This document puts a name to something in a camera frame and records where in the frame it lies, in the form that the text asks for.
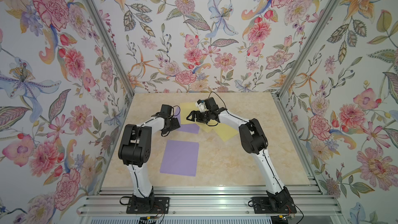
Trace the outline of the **purple paper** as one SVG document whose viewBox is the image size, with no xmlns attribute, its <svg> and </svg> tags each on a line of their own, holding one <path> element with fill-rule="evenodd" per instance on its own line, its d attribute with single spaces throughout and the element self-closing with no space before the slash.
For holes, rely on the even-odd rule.
<svg viewBox="0 0 398 224">
<path fill-rule="evenodd" d="M 196 177 L 199 148 L 197 142 L 168 140 L 160 173 Z"/>
<path fill-rule="evenodd" d="M 178 105 L 173 107 L 173 110 L 175 111 L 174 117 L 177 118 L 178 123 L 180 127 L 177 129 L 177 131 L 180 132 L 185 132 L 185 133 L 191 133 L 191 134 L 198 134 L 200 127 L 197 124 L 183 124 L 181 122 L 180 116 L 181 116 L 181 109 Z"/>
</svg>

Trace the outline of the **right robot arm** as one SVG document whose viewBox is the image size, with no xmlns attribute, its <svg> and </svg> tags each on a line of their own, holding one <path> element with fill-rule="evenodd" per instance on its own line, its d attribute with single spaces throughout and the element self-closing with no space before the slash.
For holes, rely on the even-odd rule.
<svg viewBox="0 0 398 224">
<path fill-rule="evenodd" d="M 226 124 L 239 132 L 243 150 L 252 155 L 265 180 L 265 197 L 252 197 L 248 206 L 256 214 L 296 214 L 296 205 L 288 188 L 279 178 L 267 147 L 268 140 L 257 119 L 244 119 L 219 107 L 213 97 L 196 102 L 196 111 L 186 116 L 188 121 L 209 124 L 210 121 Z"/>
</svg>

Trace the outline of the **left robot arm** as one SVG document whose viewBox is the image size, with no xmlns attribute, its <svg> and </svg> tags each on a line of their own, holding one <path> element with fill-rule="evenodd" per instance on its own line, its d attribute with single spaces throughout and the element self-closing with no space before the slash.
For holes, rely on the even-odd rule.
<svg viewBox="0 0 398 224">
<path fill-rule="evenodd" d="M 140 124 L 127 124 L 124 127 L 118 157 L 127 166 L 133 182 L 133 204 L 146 208 L 154 206 L 153 185 L 149 180 L 147 168 L 152 135 L 160 132 L 162 137 L 166 137 L 179 128 L 174 108 L 165 104 L 149 120 Z"/>
</svg>

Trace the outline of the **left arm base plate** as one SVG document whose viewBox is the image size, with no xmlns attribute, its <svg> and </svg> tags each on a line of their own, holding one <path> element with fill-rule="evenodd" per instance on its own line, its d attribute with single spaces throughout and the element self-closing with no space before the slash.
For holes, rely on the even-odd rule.
<svg viewBox="0 0 398 224">
<path fill-rule="evenodd" d="M 127 204 L 127 214 L 168 214 L 169 197 L 137 198 L 132 196 Z"/>
</svg>

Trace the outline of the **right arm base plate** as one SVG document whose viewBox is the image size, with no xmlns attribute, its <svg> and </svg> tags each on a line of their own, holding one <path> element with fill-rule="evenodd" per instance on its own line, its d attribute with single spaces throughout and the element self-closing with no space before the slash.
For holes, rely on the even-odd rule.
<svg viewBox="0 0 398 224">
<path fill-rule="evenodd" d="M 268 197 L 253 197 L 248 202 L 248 206 L 253 208 L 255 214 L 296 214 L 297 209 L 294 204 L 288 201 L 282 204 L 280 201 Z"/>
</svg>

